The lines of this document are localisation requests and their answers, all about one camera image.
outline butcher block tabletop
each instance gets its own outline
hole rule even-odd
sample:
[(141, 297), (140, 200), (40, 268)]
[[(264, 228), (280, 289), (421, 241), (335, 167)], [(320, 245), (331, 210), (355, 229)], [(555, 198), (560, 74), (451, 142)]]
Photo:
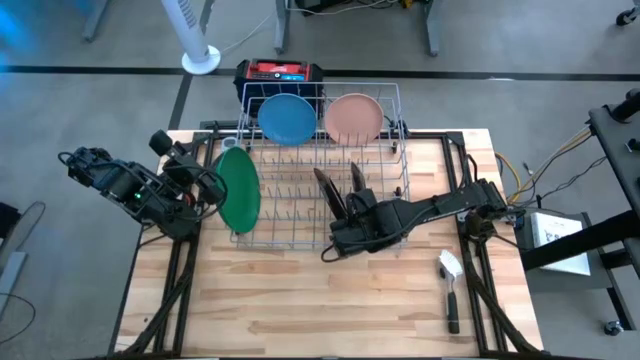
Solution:
[[(454, 131), (464, 134), (467, 152), (478, 163), (478, 177), (493, 181), (502, 191), (489, 131)], [(168, 134), (174, 140), (190, 142), (194, 131), (169, 131)], [(214, 157), (220, 151), (220, 146), (216, 146)], [(300, 156), (300, 150), (290, 151)], [(450, 191), (440, 141), (409, 139), (406, 156), (411, 201)], [(459, 161), (455, 164), (460, 179)], [(269, 190), (268, 183), (261, 181), (263, 195)], [(261, 217), (271, 205), (265, 197)], [(313, 203), (296, 206), (293, 216), (303, 206), (306, 206), (305, 213), (315, 212), (311, 209)], [(280, 227), (286, 225), (274, 229), (271, 224), (259, 222), (255, 237), (292, 230)], [(321, 240), (326, 236), (325, 229), (307, 226), (301, 221), (298, 224), (295, 237), (315, 236)], [(510, 226), (496, 223), (496, 228), (500, 235), (515, 241)], [(140, 242), (159, 234), (154, 227), (142, 234)], [(464, 276), (455, 282), (460, 334), (451, 335), (447, 330), (446, 283), (437, 274), (437, 258), (447, 249), (461, 259), (453, 217), (416, 227), (400, 249), (362, 253), (335, 263), (320, 260), (322, 247), (249, 249), (238, 246), (235, 240), (232, 242), (231, 235), (218, 215), (203, 222), (182, 356), (478, 355)], [(158, 310), (171, 244), (171, 240), (162, 239), (138, 250), (124, 298), (115, 351), (132, 344)], [(542, 349), (518, 249), (502, 241), (489, 241), (487, 248), (500, 306), (525, 338)], [(481, 273), (478, 264), (476, 270)], [(481, 309), (489, 347), (496, 349), (489, 312), (484, 304)], [(169, 316), (165, 348), (173, 344), (176, 313), (174, 309)]]

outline wire dish rack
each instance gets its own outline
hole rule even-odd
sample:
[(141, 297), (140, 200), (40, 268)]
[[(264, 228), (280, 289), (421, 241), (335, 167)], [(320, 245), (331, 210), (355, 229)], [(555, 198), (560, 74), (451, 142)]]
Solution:
[[(282, 146), (265, 138), (251, 116), (256, 103), (277, 93), (305, 98), (317, 116), (315, 135), (299, 146)], [(324, 128), (323, 114), (342, 95), (360, 93), (374, 98), (385, 121), (380, 135), (365, 144), (355, 136), (349, 145), (333, 141)], [(320, 191), (314, 168), (331, 177), (344, 196), (352, 191), (351, 163), (358, 165), (378, 201), (410, 199), (405, 124), (400, 92), (395, 83), (247, 83), (238, 121), (238, 145), (251, 156), (260, 179), (262, 203), (255, 228), (244, 234), (231, 232), (239, 248), (322, 250), (329, 244), (329, 224), (335, 217)]]

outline concrete floor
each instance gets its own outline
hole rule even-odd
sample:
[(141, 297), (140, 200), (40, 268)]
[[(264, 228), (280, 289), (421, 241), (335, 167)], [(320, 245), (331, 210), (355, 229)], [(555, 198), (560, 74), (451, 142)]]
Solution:
[[(180, 45), (159, 2), (113, 0), (92, 44), (81, 40), (80, 1), (26, 6), (4, 2), (28, 29), (29, 46), (0, 42), (12, 65), (177, 67)], [(193, 1), (200, 13), (204, 1)], [(289, 52), (280, 56), (326, 68), (496, 72), (640, 73), (640, 25), (611, 24), (630, 1), (470, 0), (443, 6), (442, 52), (425, 54), (416, 7), (362, 10), (340, 16), (292, 14)], [(207, 38), (224, 48), (273, 9), (272, 1), (218, 0)], [(366, 34), (367, 41), (362, 41)], [(234, 51), (222, 66), (273, 58), (273, 23)], [(101, 146), (122, 159), (155, 167), (149, 136), (166, 128), (181, 76), (0, 74), (0, 199), (47, 212), (25, 245), (30, 258), (15, 293), (38, 313), (21, 336), (0, 345), (2, 359), (67, 359), (104, 354), (115, 324), (139, 227), (95, 191), (69, 180), (55, 155)], [(348, 81), (348, 79), (331, 79)], [(200, 121), (236, 119), (239, 104), (227, 77), (194, 78), (181, 129)], [(490, 80), (406, 80), (404, 117), (413, 128), (489, 128), (497, 151), (535, 166), (584, 126), (587, 111), (623, 98), (640, 83)], [(602, 156), (596, 140), (550, 168), (547, 191)], [(505, 176), (507, 189), (514, 189)], [(588, 211), (594, 222), (628, 208), (608, 163), (545, 201), (565, 212)], [(616, 271), (640, 323), (640, 289), (630, 269)], [(612, 338), (601, 322), (614, 318), (604, 290), (532, 294), (545, 348), (554, 354), (635, 359), (640, 333)], [(10, 304), (0, 339), (29, 317)]]

